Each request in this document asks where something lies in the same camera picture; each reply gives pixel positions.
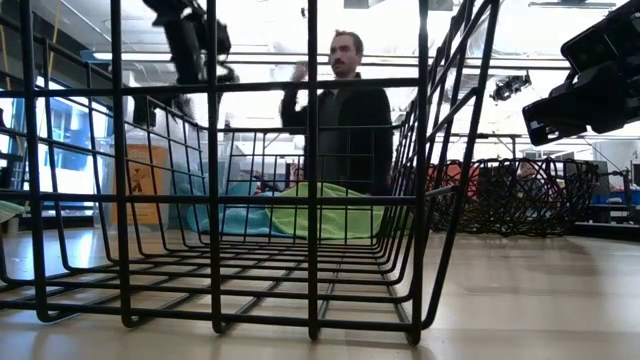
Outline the green microfiber towel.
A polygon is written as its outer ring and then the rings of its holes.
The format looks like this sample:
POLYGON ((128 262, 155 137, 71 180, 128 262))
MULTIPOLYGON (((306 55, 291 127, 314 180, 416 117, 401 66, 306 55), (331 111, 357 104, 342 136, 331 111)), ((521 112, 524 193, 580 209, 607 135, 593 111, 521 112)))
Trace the green microfiber towel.
MULTIPOLYGON (((317 184, 320 198, 366 197, 339 185, 317 184)), ((309 184, 300 182, 276 197, 307 198, 309 184)), ((307 205, 266 205, 268 220, 281 233, 297 238, 308 238, 310 229, 307 205)), ((363 239, 375 236, 381 226, 385 208, 378 205, 321 205, 316 211, 319 240, 363 239)))

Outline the pale green object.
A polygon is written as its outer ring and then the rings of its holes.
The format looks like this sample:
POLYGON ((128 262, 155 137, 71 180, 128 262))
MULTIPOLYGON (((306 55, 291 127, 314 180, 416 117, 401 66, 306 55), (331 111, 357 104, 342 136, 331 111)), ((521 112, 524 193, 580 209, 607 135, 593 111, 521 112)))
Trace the pale green object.
POLYGON ((29 211, 29 206, 18 205, 8 201, 0 201, 0 224, 29 211))

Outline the ceiling light strip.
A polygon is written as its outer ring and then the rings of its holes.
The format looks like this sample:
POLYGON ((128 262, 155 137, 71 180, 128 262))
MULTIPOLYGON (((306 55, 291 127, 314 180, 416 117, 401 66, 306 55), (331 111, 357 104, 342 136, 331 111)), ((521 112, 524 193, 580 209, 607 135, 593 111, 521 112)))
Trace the ceiling light strip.
MULTIPOLYGON (((111 61, 113 54, 110 52, 92 52, 90 56, 96 61, 111 61)), ((173 56, 170 53, 154 52, 123 52, 122 61, 128 62, 171 62, 173 56)))

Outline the clear plastic bin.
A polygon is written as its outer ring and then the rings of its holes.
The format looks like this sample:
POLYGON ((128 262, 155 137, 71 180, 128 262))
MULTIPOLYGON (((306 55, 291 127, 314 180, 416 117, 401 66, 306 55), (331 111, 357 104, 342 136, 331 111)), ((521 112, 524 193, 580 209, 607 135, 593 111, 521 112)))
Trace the clear plastic bin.
MULTIPOLYGON (((208 141, 207 132, 199 131, 192 127, 189 138, 197 144, 199 151, 198 159, 193 163, 198 167, 198 173, 202 181, 205 192, 209 191, 209 157, 208 157, 208 141)), ((242 154, 242 151, 236 146, 231 146, 229 138, 224 139, 221 135, 218 135, 218 186, 222 185, 227 180, 229 171, 230 155, 242 154)), ((100 176, 99 191, 101 194, 115 195, 116 193, 116 180, 115 180, 115 159, 113 157, 107 157, 100 155, 98 157, 98 174, 100 176)), ((141 232, 159 232, 160 226, 166 230, 168 228, 169 220, 169 206, 174 204, 168 203, 134 203, 135 206, 135 220, 133 210, 131 206, 128 206, 128 226, 129 231, 133 232, 135 229, 134 221, 137 221, 138 228, 141 232)), ((107 231, 117 231, 117 205, 115 203, 103 203, 102 213, 100 213, 100 205, 95 204, 94 210, 94 225, 96 227, 104 226, 107 231)))

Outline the blue microfiber towel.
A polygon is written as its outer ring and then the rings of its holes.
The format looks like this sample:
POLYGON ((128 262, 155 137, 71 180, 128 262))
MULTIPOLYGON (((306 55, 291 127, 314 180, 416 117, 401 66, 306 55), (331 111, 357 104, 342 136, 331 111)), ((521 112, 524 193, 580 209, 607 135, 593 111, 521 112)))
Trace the blue microfiber towel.
MULTIPOLYGON (((192 177, 189 183, 185 174, 176 175, 176 191, 178 195, 203 195, 205 189, 202 181, 192 177)), ((232 171, 231 179, 225 180, 218 186, 220 195, 229 196, 266 196, 271 192, 258 193, 258 179, 249 180, 247 173, 232 171)), ((174 204, 169 206, 169 229, 182 228, 209 234, 208 206, 203 204, 174 204)), ((281 231, 272 221, 267 209, 263 205, 224 205, 218 206, 219 230, 225 235, 259 235, 290 238, 289 234, 281 231)))

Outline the black wire rectangular basket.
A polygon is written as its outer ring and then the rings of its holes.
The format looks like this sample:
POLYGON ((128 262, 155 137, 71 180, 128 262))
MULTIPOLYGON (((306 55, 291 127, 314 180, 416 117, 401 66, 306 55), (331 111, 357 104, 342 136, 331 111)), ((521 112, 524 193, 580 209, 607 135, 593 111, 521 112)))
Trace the black wire rectangular basket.
POLYGON ((448 185, 444 160, 432 157, 437 140, 448 139, 459 110, 471 105, 480 111, 484 87, 471 88, 440 118, 434 93, 449 73, 460 73, 468 41, 480 25, 492 42, 501 0, 463 0, 437 54, 421 47, 418 73, 412 78, 348 80, 345 87, 415 87, 417 94, 399 127, 399 152, 391 167, 389 196, 320 198, 315 174, 317 152, 309 163, 308 197, 220 195, 217 147, 209 143, 209 191, 205 195, 137 196, 125 191, 123 99, 130 93, 120 78, 109 87, 62 89, 38 87, 34 79, 34 49, 52 46, 33 31, 32 0, 20 0, 19 18, 0 15, 0 25, 20 35, 24 79, 16 98, 24 100, 26 130, 25 190, 0 189, 0 200, 29 206, 33 274, 13 278, 6 269, 0 234, 0 311, 27 310, 44 323, 79 314, 119 317, 128 328, 156 318, 205 321, 223 334, 240 323, 301 327, 316 339, 323 329, 398 332, 417 344, 436 318, 451 252, 467 194, 472 152, 466 151, 460 178, 448 185), (81 193, 40 190, 36 130, 36 101, 60 96, 109 97, 113 101, 115 195, 99 189, 89 200, 117 205, 117 232, 104 236, 106 261, 92 267, 65 264, 62 271, 46 271, 42 209, 46 203, 81 202, 81 193), (141 232, 137 221, 129 231, 127 209, 134 203, 203 204, 209 212, 209 234, 179 229, 141 232), (307 205, 308 238, 271 235, 225 235, 219 230, 218 206, 307 205), (321 205, 378 205, 385 208, 378 233, 363 239, 319 240, 316 211, 321 205))

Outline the black metal table frame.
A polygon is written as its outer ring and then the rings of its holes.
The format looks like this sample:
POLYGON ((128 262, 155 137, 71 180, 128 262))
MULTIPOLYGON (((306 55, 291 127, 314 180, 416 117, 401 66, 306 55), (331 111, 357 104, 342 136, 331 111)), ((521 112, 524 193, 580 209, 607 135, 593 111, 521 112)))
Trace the black metal table frame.
POLYGON ((629 224, 576 223, 571 234, 610 240, 640 242, 640 226, 629 224))

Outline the black ceiling spotlight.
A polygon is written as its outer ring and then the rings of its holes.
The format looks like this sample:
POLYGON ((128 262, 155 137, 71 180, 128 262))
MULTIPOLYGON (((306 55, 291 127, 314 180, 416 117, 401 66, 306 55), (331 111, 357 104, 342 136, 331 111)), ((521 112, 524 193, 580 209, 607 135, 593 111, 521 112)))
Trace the black ceiling spotlight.
POLYGON ((496 87, 490 94, 490 98, 494 102, 503 102, 509 100, 513 95, 521 92, 524 88, 532 84, 531 77, 528 73, 525 75, 513 75, 496 82, 496 87))

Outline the background office desk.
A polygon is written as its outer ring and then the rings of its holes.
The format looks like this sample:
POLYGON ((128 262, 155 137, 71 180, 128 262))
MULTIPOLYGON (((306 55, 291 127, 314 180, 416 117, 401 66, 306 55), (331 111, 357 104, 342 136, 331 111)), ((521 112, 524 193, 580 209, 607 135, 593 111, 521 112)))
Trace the background office desk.
POLYGON ((599 175, 588 207, 588 221, 640 226, 640 186, 628 168, 610 170, 607 161, 594 160, 599 175))

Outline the ceiling light fixture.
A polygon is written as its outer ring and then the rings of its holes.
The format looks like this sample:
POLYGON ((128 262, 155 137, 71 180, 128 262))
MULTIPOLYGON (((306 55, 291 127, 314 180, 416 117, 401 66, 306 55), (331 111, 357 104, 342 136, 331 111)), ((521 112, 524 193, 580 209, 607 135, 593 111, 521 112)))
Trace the ceiling light fixture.
POLYGON ((597 9, 610 10, 617 7, 615 2, 601 2, 597 0, 548 0, 532 1, 529 7, 539 8, 567 8, 567 9, 597 9))

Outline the dark woven round basket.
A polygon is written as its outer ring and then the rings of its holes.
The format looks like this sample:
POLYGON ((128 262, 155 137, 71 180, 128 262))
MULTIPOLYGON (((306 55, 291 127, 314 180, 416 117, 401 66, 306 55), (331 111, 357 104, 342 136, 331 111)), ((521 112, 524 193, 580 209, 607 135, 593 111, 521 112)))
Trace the dark woven round basket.
POLYGON ((586 213, 598 181, 598 166, 589 161, 475 160, 458 230, 562 236, 586 213))

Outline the large window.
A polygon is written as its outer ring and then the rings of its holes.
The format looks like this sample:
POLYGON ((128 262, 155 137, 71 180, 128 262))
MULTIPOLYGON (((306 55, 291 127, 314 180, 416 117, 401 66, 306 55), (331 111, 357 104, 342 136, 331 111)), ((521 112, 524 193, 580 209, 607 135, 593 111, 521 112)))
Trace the large window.
MULTIPOLYGON (((24 100, 0 99, 3 120, 8 128, 26 130, 24 100)), ((107 135, 111 117, 108 109, 86 98, 39 99, 36 101, 36 130, 40 137, 67 145, 88 148, 90 137, 107 135)), ((92 156, 41 143, 38 146, 40 190, 62 193, 90 193, 94 189, 92 156)))

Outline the person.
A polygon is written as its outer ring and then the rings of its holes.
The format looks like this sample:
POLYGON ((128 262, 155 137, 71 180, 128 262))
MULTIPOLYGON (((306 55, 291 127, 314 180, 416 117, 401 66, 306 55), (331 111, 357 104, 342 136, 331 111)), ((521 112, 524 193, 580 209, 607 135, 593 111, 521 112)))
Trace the person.
MULTIPOLYGON (((337 30, 329 48, 335 80, 360 80, 364 44, 355 32, 337 30)), ((284 90, 283 127, 307 125, 308 105, 296 109, 298 89, 284 90)), ((360 194, 389 196, 393 157, 390 103, 380 87, 325 89, 317 95, 317 181, 360 194)))

